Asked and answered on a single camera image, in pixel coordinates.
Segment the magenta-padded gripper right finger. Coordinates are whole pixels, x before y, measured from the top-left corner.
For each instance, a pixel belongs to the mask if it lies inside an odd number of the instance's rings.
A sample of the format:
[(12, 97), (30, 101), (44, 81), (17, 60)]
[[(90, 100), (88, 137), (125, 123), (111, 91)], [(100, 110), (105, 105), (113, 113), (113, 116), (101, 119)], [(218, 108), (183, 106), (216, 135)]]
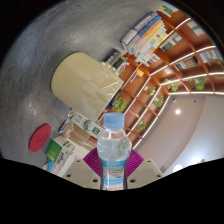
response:
[(135, 150), (131, 151), (126, 162), (126, 185), (128, 189), (146, 186), (163, 177), (152, 159), (144, 159)]

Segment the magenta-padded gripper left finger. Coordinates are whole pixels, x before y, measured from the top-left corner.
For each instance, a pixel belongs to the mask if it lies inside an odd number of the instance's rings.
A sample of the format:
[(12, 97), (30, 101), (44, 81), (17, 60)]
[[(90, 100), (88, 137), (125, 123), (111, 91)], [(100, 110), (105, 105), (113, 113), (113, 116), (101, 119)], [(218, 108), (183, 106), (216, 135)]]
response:
[(101, 175), (101, 160), (97, 149), (93, 149), (83, 159), (75, 159), (63, 178), (83, 188), (99, 190)]

